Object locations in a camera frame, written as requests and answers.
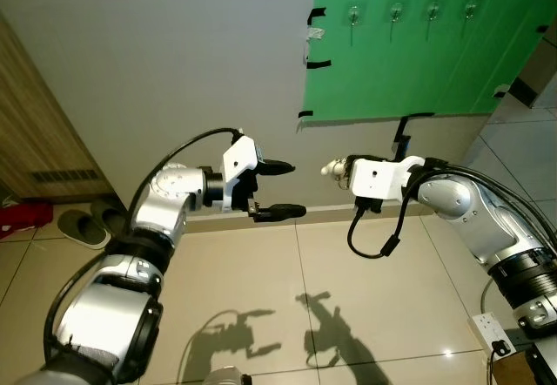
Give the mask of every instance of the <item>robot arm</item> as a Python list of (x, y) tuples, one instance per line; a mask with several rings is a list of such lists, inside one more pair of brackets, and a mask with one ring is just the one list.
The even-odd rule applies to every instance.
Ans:
[(305, 214), (303, 206), (258, 207), (256, 175), (294, 167), (264, 161), (242, 134), (223, 155), (220, 172), (169, 163), (144, 189), (131, 217), (130, 234), (112, 240), (80, 294), (45, 343), (46, 363), (21, 385), (106, 385), (141, 376), (158, 335), (158, 302), (164, 273), (183, 234), (186, 213), (203, 205), (247, 211), (256, 222)]
[[(403, 201), (408, 193), (410, 198), (430, 206), (453, 226), (495, 280), (526, 335), (538, 339), (557, 333), (554, 249), (534, 234), (534, 227), (514, 211), (513, 204), (470, 178), (449, 171), (427, 177), (426, 160), (420, 157), (398, 163), (338, 159), (321, 172), (331, 174), (339, 183), (347, 180), (349, 189), (359, 198)], [(397, 244), (398, 239), (391, 247), (387, 242), (383, 255), (389, 255)]]

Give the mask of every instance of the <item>tiled floor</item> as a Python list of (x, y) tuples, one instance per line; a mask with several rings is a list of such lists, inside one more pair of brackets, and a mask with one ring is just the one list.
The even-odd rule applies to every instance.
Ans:
[(557, 227), (557, 110), (506, 95), (463, 161), (532, 201)]
[[(530, 114), (506, 98), (466, 159), (553, 222), (556, 125), (554, 111)], [(88, 209), (57, 206), (55, 220), (69, 207)], [(375, 252), (395, 224), (362, 221), (354, 243)], [(140, 384), (201, 383), (231, 364), (256, 385), (485, 383), (486, 356), (466, 321), (479, 313), (488, 278), (452, 228), (433, 215), (407, 218), (398, 249), (383, 260), (352, 254), (347, 229), (334, 222), (184, 236)], [(50, 302), (94, 253), (56, 224), (0, 243), (0, 383), (41, 365)], [(515, 328), (496, 287), (486, 305)]]

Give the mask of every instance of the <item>wire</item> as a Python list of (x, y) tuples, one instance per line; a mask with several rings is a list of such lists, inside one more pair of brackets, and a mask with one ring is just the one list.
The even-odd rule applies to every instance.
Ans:
[(487, 385), (493, 385), (493, 357), (495, 356), (495, 350), (491, 351), (489, 356), (489, 363), (487, 364)]
[(128, 234), (131, 233), (131, 218), (133, 217), (133, 214), (136, 211), (136, 207), (138, 206), (139, 198), (141, 197), (141, 194), (143, 193), (143, 190), (145, 189), (145, 187), (147, 185), (149, 185), (149, 183), (151, 183), (152, 179), (164, 167), (164, 165), (166, 163), (168, 163), (168, 161), (171, 160), (174, 156), (176, 156), (179, 152), (181, 152), (185, 148), (189, 147), (190, 145), (197, 143), (199, 140), (201, 140), (203, 138), (210, 137), (211, 135), (220, 134), (220, 133), (224, 133), (224, 132), (229, 132), (234, 137), (238, 137), (238, 136), (241, 135), (240, 130), (238, 130), (236, 128), (227, 128), (227, 127), (215, 128), (214, 130), (209, 130), (209, 131), (206, 131), (206, 132), (202, 132), (201, 134), (191, 138), (190, 140), (186, 141), (182, 145), (179, 145), (174, 150), (172, 150), (171, 152), (166, 154), (166, 156), (164, 156), (164, 158), (162, 160), (160, 160), (155, 167), (152, 168), (152, 170), (142, 180), (141, 184), (139, 185), (138, 189), (135, 191), (135, 193), (133, 195), (133, 198), (131, 200), (130, 208), (129, 208), (130, 210), (129, 210), (127, 216), (126, 216), (126, 220), (125, 220), (125, 224), (124, 224), (124, 230)]
[(497, 191), (503, 192), (504, 194), (501, 195), (503, 197), (510, 196), (511, 198), (517, 200), (538, 220), (538, 222), (546, 232), (547, 237), (549, 238), (547, 245), (555, 254), (555, 256), (557, 256), (557, 251), (555, 251), (555, 247), (557, 247), (557, 237), (555, 236), (553, 228), (551, 227), (551, 224), (547, 220), (546, 216), (540, 213), (540, 211), (538, 211), (535, 208), (535, 206), (531, 205), (528, 201), (522, 198), (518, 193), (513, 192), (508, 187), (499, 183), (497, 180), (494, 180), (481, 172), (476, 172), (475, 170), (467, 169), (459, 165), (448, 165), (446, 169), (447, 169), (446, 173), (448, 174), (455, 174), (455, 175), (468, 177), (480, 183), (481, 185), (485, 186), (486, 188), (494, 191), (495, 193), (497, 193)]
[(54, 319), (56, 318), (56, 313), (60, 307), (60, 304), (73, 288), (73, 286), (80, 280), (87, 272), (91, 270), (100, 260), (106, 256), (106, 253), (97, 254), (87, 263), (85, 263), (74, 275), (65, 283), (65, 285), (60, 289), (52, 304), (50, 304), (49, 312), (46, 315), (46, 320), (44, 321), (43, 329), (43, 350), (44, 350), (44, 361), (49, 361), (52, 357), (51, 347), (55, 343), (59, 343), (56, 336), (52, 333), (54, 328)]
[(543, 39), (546, 43), (548, 43), (549, 45), (551, 45), (554, 48), (557, 48), (557, 44), (555, 44), (554, 42), (552, 42), (550, 39), (547, 39), (546, 37), (542, 37), (541, 39)]
[(190, 337), (190, 340), (188, 340), (188, 342), (185, 343), (184, 351), (182, 352), (182, 357), (180, 358), (180, 364), (178, 365), (178, 376), (176, 378), (176, 384), (181, 383), (180, 376), (182, 375), (182, 365), (184, 364), (185, 355), (186, 355), (188, 349), (190, 348), (190, 345), (193, 343), (193, 339), (195, 337), (197, 337), (198, 334), (203, 332), (203, 330), (205, 330), (207, 327), (209, 327), (209, 324), (211, 324), (213, 321), (215, 321), (221, 315), (225, 315), (225, 314), (234, 314), (238, 317), (240, 315), (240, 312), (238, 312), (235, 309), (225, 309), (223, 311), (220, 311), (220, 312), (214, 314), (209, 320), (207, 320), (205, 322), (203, 327), (201, 327), (199, 330), (197, 330), (195, 333), (193, 333)]
[[(404, 218), (405, 218), (405, 215), (406, 215), (406, 209), (408, 207), (408, 204), (409, 204), (409, 202), (412, 198), (412, 195), (413, 195), (414, 191), (419, 187), (419, 185), (421, 183), (423, 183), (427, 179), (430, 179), (433, 176), (437, 176), (437, 175), (441, 175), (441, 174), (444, 174), (444, 175), (452, 174), (452, 175), (455, 175), (455, 176), (461, 176), (461, 177), (470, 179), (470, 180), (484, 186), (485, 188), (487, 188), (488, 190), (490, 190), (491, 192), (493, 192), (497, 196), (500, 196), (501, 198), (506, 199), (507, 200), (507, 205), (510, 208), (512, 208), (517, 214), (519, 214), (519, 216), (521, 216), (522, 219), (524, 219), (525, 221), (528, 221), (529, 225), (537, 233), (537, 235), (539, 237), (539, 240), (542, 243), (545, 243), (547, 245), (547, 247), (554, 253), (554, 255), (557, 256), (557, 251), (555, 251), (555, 248), (557, 247), (557, 238), (555, 236), (555, 233), (553, 232), (553, 228), (551, 227), (550, 223), (547, 221), (547, 218), (545, 217), (545, 215), (541, 214), (535, 207), (533, 207), (530, 203), (528, 203), (525, 199), (523, 199), (518, 193), (513, 192), (512, 190), (510, 190), (506, 186), (503, 186), (498, 181), (496, 181), (494, 179), (491, 179), (490, 177), (486, 176), (485, 174), (483, 174), (481, 172), (476, 172), (474, 170), (467, 169), (466, 167), (461, 167), (461, 166), (458, 166), (458, 165), (443, 165), (441, 168), (437, 168), (437, 169), (433, 169), (433, 170), (428, 171), (428, 172), (421, 173), (412, 182), (412, 184), (407, 188), (406, 193), (405, 193), (405, 195), (402, 199), (402, 205), (400, 207), (399, 220), (397, 222), (397, 226), (396, 226), (395, 231), (392, 235), (392, 238), (397, 239), (400, 235), (400, 232), (402, 231), (402, 226), (404, 224)], [(524, 206), (535, 217), (535, 219), (540, 223), (544, 232), (546, 233), (547, 239), (543, 236), (543, 234), (540, 232), (538, 227), (528, 218), (528, 216), (522, 210), (520, 210), (512, 201), (508, 200), (507, 197), (511, 197), (511, 198), (517, 200), (522, 206)], [(359, 218), (361, 218), (361, 215), (358, 216), (358, 214), (357, 214), (356, 217), (354, 218), (354, 220), (352, 221), (352, 224), (351, 224), (352, 232), (353, 232), (353, 228), (358, 223)], [(350, 246), (350, 248), (357, 255), (362, 255), (362, 253), (355, 250), (355, 248), (353, 248), (353, 246), (352, 246), (352, 232), (350, 230), (348, 232), (348, 239), (349, 239), (348, 245)], [(396, 247), (396, 244), (398, 244), (398, 243), (394, 243), (394, 246), (391, 247), (390, 250), (386, 251), (386, 253), (380, 253), (380, 254), (378, 254), (378, 256), (380, 257), (380, 256), (383, 256), (383, 255), (390, 254), (390, 252), (394, 249), (394, 247)], [(381, 249), (381, 251), (383, 252), (383, 250), (386, 250), (387, 248), (388, 247), (387, 247), (387, 244), (386, 244), (386, 246), (383, 249)]]
[(489, 287), (491, 286), (491, 284), (493, 283), (493, 278), (490, 278), (487, 281), (487, 284), (484, 286), (484, 290), (481, 291), (481, 298), (480, 298), (480, 313), (484, 314), (486, 312), (486, 295), (487, 295), (487, 290), (489, 289)]
[(352, 224), (350, 224), (350, 228), (348, 228), (348, 235), (347, 235), (347, 238), (346, 238), (347, 241), (348, 241), (348, 246), (350, 247), (350, 249), (353, 252), (355, 252), (358, 256), (363, 257), (364, 259), (379, 259), (379, 258), (383, 257), (383, 254), (381, 254), (381, 253), (379, 253), (379, 254), (362, 253), (362, 252), (360, 252), (360, 250), (358, 250), (352, 244), (352, 235), (354, 234), (354, 229), (356, 228), (356, 225), (358, 225), (358, 221), (360, 220), (360, 218), (362, 218), (365, 211), (366, 211), (366, 209), (364, 209), (364, 208), (358, 208), (358, 211), (356, 211), (356, 215), (354, 216), (354, 219), (352, 220)]
[[(178, 146), (177, 148), (175, 148), (173, 151), (171, 151), (166, 156), (164, 156), (164, 158), (161, 161), (159, 161), (158, 164), (155, 167), (153, 167), (153, 169), (149, 172), (149, 174), (143, 179), (143, 181), (139, 185), (138, 189), (135, 191), (135, 193), (133, 195), (133, 199), (131, 200), (130, 210), (129, 210), (127, 216), (126, 216), (126, 221), (125, 221), (125, 225), (124, 225), (124, 230), (127, 233), (131, 232), (131, 217), (132, 217), (133, 213), (135, 212), (135, 208), (138, 205), (139, 198), (141, 197), (141, 194), (143, 193), (143, 190), (151, 182), (153, 177), (164, 167), (164, 165), (170, 159), (172, 159), (174, 156), (176, 156), (179, 152), (183, 151), (185, 148), (189, 147), (190, 145), (197, 143), (199, 140), (201, 140), (203, 138), (207, 138), (207, 137), (209, 137), (211, 135), (214, 135), (214, 134), (220, 134), (220, 133), (224, 133), (224, 132), (229, 132), (229, 133), (232, 134), (232, 136), (233, 136), (232, 142), (234, 141), (234, 139), (236, 137), (239, 138), (242, 135), (242, 132), (240, 130), (238, 130), (236, 128), (227, 128), (227, 127), (216, 128), (214, 130), (203, 132), (203, 133), (197, 135), (196, 137), (191, 138), (189, 141), (186, 141), (185, 143)], [(91, 359), (88, 356), (82, 355), (81, 353), (79, 353), (78, 351), (73, 349), (71, 346), (65, 346), (64, 344), (62, 344), (57, 339), (57, 337), (53, 333), (54, 320), (56, 318), (57, 311), (60, 308), (60, 305), (62, 304), (62, 301), (64, 300), (64, 298), (67, 296), (69, 291), (76, 285), (76, 283), (87, 272), (89, 272), (99, 261), (101, 261), (105, 256), (106, 256), (106, 252), (102, 252), (102, 253), (98, 254), (97, 256), (95, 256), (94, 258), (92, 258), (91, 260), (89, 260), (87, 263), (85, 263), (65, 283), (65, 285), (62, 287), (62, 289), (60, 289), (60, 291), (58, 292), (58, 294), (56, 295), (56, 297), (52, 301), (52, 304), (50, 304), (49, 312), (47, 313), (46, 319), (44, 321), (43, 351), (44, 351), (44, 361), (45, 362), (48, 362), (48, 361), (51, 360), (51, 358), (52, 358), (52, 352), (51, 352), (52, 348), (56, 348), (59, 351), (63, 351), (63, 352), (66, 352), (66, 353), (73, 354), (76, 357), (78, 357), (78, 358), (80, 358), (84, 361), (89, 362), (91, 365), (95, 366), (96, 368), (100, 368), (107, 375), (110, 374), (109, 378), (111, 380), (111, 383), (116, 384), (117, 383), (116, 378), (114, 377), (114, 375), (112, 374), (112, 372), (109, 369), (104, 367), (98, 361), (95, 361), (94, 359)]]

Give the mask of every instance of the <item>power outlet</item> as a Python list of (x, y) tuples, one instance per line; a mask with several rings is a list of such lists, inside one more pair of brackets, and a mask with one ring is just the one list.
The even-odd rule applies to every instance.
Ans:
[(494, 360), (497, 361), (502, 357), (507, 357), (516, 353), (516, 348), (514, 348), (511, 339), (508, 338), (507, 333), (505, 333), (505, 330), (499, 324), (493, 313), (475, 315), (474, 317), (468, 319), (468, 324), (470, 325), (473, 334), (486, 351), (487, 355), (490, 355), (493, 350), (491, 343), (497, 340), (504, 340), (511, 348), (511, 352), (508, 355), (499, 356), (495, 354), (493, 356)]

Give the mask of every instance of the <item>gray slipper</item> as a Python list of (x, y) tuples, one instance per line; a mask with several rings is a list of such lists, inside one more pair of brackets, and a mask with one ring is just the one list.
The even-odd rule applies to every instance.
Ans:
[(111, 239), (111, 235), (93, 217), (77, 209), (60, 215), (58, 228), (65, 237), (94, 250), (103, 248)]
[(124, 230), (126, 209), (119, 201), (111, 198), (97, 199), (91, 204), (91, 215), (112, 236)]

